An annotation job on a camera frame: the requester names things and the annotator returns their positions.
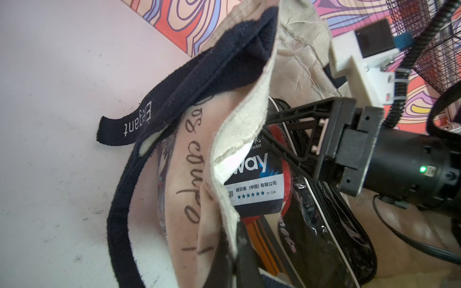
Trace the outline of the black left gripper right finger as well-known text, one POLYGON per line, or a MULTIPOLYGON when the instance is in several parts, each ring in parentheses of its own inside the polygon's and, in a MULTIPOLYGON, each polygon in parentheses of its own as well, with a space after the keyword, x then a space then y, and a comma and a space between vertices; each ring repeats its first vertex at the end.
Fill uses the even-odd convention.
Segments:
POLYGON ((237 288, 264 288, 258 262, 243 222, 237 224, 236 239, 238 248, 238 256, 235 260, 237 288))

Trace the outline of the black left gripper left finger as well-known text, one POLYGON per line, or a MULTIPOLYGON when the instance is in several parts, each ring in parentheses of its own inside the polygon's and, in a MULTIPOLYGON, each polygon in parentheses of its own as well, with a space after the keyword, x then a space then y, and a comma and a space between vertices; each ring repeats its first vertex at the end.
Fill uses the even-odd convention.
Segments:
POLYGON ((225 232, 222 231, 210 273, 203 288, 231 288, 233 268, 234 261, 229 252, 227 236, 225 232))

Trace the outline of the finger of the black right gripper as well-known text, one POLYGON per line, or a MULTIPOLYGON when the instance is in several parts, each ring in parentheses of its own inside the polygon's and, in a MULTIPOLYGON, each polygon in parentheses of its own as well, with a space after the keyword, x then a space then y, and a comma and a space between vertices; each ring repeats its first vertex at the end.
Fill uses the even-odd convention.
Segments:
POLYGON ((287 146, 279 142, 269 132, 262 130, 260 138, 270 145, 276 155, 282 157, 296 171, 309 180, 324 180, 324 133, 321 128, 301 129, 295 128, 289 130, 288 135, 293 133, 301 134, 301 140, 304 140, 305 154, 296 155, 287 146))
POLYGON ((266 125, 270 125, 287 121, 302 120, 305 118, 329 118, 333 111, 334 105, 338 102, 338 98, 329 98, 318 102, 297 106, 296 108, 269 113, 267 114, 265 123, 266 125))

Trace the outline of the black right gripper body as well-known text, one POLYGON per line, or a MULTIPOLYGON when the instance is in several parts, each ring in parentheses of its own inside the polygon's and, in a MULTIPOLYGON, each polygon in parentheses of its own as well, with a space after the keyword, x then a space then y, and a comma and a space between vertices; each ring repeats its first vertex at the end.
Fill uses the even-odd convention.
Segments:
POLYGON ((384 117, 383 108, 356 104, 338 97, 315 103, 316 115, 327 124, 312 179, 350 196, 361 192, 384 117))

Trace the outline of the clear Deerway ping pong set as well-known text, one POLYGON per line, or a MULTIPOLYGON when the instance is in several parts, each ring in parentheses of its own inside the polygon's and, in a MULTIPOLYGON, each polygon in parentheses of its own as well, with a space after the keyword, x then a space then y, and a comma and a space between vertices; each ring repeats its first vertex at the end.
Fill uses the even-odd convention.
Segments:
MULTIPOLYGON (((268 113, 290 109, 281 99, 270 98, 268 113)), ((288 135, 286 124, 265 125, 276 140, 298 156, 305 152, 301 134, 288 135)), ((241 216, 251 241, 265 288, 304 288, 284 251, 278 225, 293 189, 291 167, 258 136, 243 162, 226 181, 229 200, 241 216)))

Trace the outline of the cream canvas tote bag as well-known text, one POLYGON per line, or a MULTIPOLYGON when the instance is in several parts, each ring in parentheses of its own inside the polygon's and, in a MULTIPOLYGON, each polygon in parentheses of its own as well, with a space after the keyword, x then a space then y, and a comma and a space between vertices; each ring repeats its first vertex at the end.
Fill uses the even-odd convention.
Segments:
MULTIPOLYGON (((128 215, 140 174, 157 154, 158 216, 178 285, 204 286, 224 231, 234 261, 232 288, 237 288, 241 216, 229 200, 226 181, 266 125, 270 98, 291 108, 352 98, 346 78, 331 75, 333 38, 310 1, 244 1, 224 18, 204 49, 154 87, 134 112, 100 120, 99 143, 133 145, 107 218, 119 287, 144 287, 128 215)), ((407 50, 388 68, 397 80, 409 81, 407 50)), ((398 130, 405 102, 383 107, 385 128, 398 130)))

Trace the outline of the black ping pong case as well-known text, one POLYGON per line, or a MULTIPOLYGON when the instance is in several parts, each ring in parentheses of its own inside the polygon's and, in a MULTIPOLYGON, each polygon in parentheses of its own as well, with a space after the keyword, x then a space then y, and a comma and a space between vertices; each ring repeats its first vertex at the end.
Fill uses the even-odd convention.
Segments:
POLYGON ((372 242, 338 189, 347 192, 364 185, 366 171, 381 129, 382 109, 355 110, 352 130, 366 133, 370 145, 355 161, 345 157, 343 144, 308 181, 302 169, 291 169, 291 201, 279 221, 284 251, 305 288, 359 288, 374 279, 378 261, 372 242))

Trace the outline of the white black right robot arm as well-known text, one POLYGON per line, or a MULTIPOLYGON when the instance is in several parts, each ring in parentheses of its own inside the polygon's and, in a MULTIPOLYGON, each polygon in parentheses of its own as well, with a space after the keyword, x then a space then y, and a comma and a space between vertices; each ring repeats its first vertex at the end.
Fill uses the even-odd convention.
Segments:
POLYGON ((333 97, 267 115, 266 123, 292 132, 310 130, 296 155, 270 133, 260 139, 311 181, 350 196, 362 189, 450 218, 461 216, 461 137, 437 127, 434 118, 461 97, 453 85, 430 111, 427 134, 382 125, 384 109, 358 108, 353 98, 333 97))

